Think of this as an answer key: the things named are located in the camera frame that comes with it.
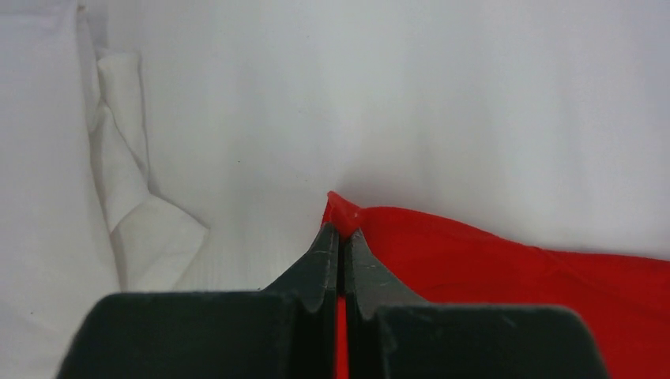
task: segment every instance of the white sheet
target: white sheet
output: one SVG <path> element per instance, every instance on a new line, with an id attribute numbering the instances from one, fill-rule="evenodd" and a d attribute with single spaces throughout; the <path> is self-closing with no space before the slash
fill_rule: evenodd
<path id="1" fill-rule="evenodd" d="M 0 3 L 0 377 L 52 377 L 97 300 L 171 290 L 206 236 L 148 192 L 137 54 L 97 61 L 76 9 Z"/>
<path id="2" fill-rule="evenodd" d="M 0 4 L 3 378 L 52 377 L 88 309 L 119 290 L 89 163 L 77 4 L 49 3 Z"/>
<path id="3" fill-rule="evenodd" d="M 664 0 L 105 7 L 110 45 L 142 53 L 151 185 L 212 227 L 185 287 L 267 284 L 333 189 L 670 257 Z"/>
<path id="4" fill-rule="evenodd" d="M 99 50 L 101 96 L 91 163 L 124 291 L 169 291 L 207 234 L 198 221 L 149 193 L 137 53 Z"/>

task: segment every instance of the red fabric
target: red fabric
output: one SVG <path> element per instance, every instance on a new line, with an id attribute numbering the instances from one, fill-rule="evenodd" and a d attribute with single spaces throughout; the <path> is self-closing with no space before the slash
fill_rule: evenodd
<path id="1" fill-rule="evenodd" d="M 343 238 L 360 227 L 372 253 L 429 301 L 567 306 L 612 378 L 670 378 L 670 262 L 543 250 L 422 212 L 358 208 L 336 193 L 324 221 Z"/>
<path id="2" fill-rule="evenodd" d="M 349 378 L 349 356 L 347 354 L 347 302 L 344 296 L 337 297 L 337 339 L 335 342 L 335 378 Z"/>

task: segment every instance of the black plastic part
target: black plastic part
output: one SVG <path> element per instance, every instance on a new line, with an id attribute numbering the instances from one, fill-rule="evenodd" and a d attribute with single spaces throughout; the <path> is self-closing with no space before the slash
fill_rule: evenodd
<path id="1" fill-rule="evenodd" d="M 337 266 L 340 235 L 324 224 L 309 251 L 265 288 L 265 293 L 292 294 L 300 299 L 295 339 L 301 347 L 292 367 L 310 367 L 308 377 L 332 377 L 337 315 Z"/>
<path id="2" fill-rule="evenodd" d="M 324 225 L 261 292 L 108 296 L 58 378 L 331 378 L 338 242 Z"/>
<path id="3" fill-rule="evenodd" d="M 382 307 L 376 324 L 378 377 L 608 377 L 591 335 L 564 308 Z"/>
<path id="4" fill-rule="evenodd" d="M 569 310 L 429 303 L 372 255 L 361 231 L 344 247 L 344 270 L 351 378 L 608 377 Z"/>
<path id="5" fill-rule="evenodd" d="M 262 293 L 111 295 L 58 377 L 294 377 L 297 313 L 295 298 Z"/>

